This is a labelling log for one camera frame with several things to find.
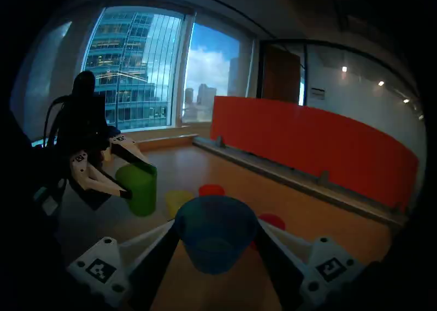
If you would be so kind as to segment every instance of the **green cup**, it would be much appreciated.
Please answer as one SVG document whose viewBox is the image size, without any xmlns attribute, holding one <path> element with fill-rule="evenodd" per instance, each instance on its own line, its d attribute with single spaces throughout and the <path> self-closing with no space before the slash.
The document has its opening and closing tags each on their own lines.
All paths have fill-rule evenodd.
<svg viewBox="0 0 437 311">
<path fill-rule="evenodd" d="M 129 209 L 137 216 L 147 216 L 156 209 L 156 167 L 145 164 L 122 166 L 115 173 L 115 179 L 132 192 L 127 200 Z"/>
</svg>

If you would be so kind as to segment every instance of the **wooden door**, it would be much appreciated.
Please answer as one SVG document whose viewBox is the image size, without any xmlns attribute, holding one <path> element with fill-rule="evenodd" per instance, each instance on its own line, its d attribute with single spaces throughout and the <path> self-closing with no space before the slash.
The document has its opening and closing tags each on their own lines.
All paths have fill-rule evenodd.
<svg viewBox="0 0 437 311">
<path fill-rule="evenodd" d="M 262 98 L 298 103 L 300 57 L 274 46 L 265 49 Z"/>
</svg>

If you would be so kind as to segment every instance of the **window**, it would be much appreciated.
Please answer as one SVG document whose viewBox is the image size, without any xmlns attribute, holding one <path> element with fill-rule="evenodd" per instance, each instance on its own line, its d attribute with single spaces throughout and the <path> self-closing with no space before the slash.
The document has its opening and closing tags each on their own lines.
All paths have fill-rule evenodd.
<svg viewBox="0 0 437 311">
<path fill-rule="evenodd" d="M 181 40 L 190 33 L 187 51 Z M 210 122 L 215 96 L 247 94 L 252 35 L 204 14 L 193 22 L 172 10 L 106 8 L 88 45 L 82 70 L 94 72 L 107 123 L 120 130 Z"/>
<path fill-rule="evenodd" d="M 121 130 L 171 124 L 163 110 L 173 101 L 183 20 L 183 14 L 155 8 L 105 9 L 83 70 L 94 72 L 96 92 L 106 95 L 107 123 Z"/>
<path fill-rule="evenodd" d="M 206 16 L 194 23 L 185 74 L 183 122 L 209 122 L 215 96 L 246 96 L 252 39 Z"/>
</svg>

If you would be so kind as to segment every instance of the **glass building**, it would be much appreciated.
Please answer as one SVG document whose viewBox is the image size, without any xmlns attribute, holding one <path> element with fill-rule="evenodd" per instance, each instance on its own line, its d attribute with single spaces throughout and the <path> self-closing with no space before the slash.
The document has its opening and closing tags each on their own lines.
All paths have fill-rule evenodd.
<svg viewBox="0 0 437 311">
<path fill-rule="evenodd" d="M 96 76 L 105 116 L 118 129 L 171 124 L 183 15 L 146 7 L 106 8 L 88 44 L 83 70 Z"/>
</svg>

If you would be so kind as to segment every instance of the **window sill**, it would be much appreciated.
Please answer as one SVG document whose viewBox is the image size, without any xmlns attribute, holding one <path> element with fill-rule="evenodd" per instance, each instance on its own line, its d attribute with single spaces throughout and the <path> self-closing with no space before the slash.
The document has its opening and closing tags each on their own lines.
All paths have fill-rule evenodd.
<svg viewBox="0 0 437 311">
<path fill-rule="evenodd" d="M 203 138 L 210 137 L 210 122 L 184 124 L 180 127 L 164 126 L 141 129 L 128 129 L 122 132 L 128 137 L 141 141 L 154 138 L 169 138 L 174 136 L 182 136 L 187 134 L 197 134 Z"/>
</svg>

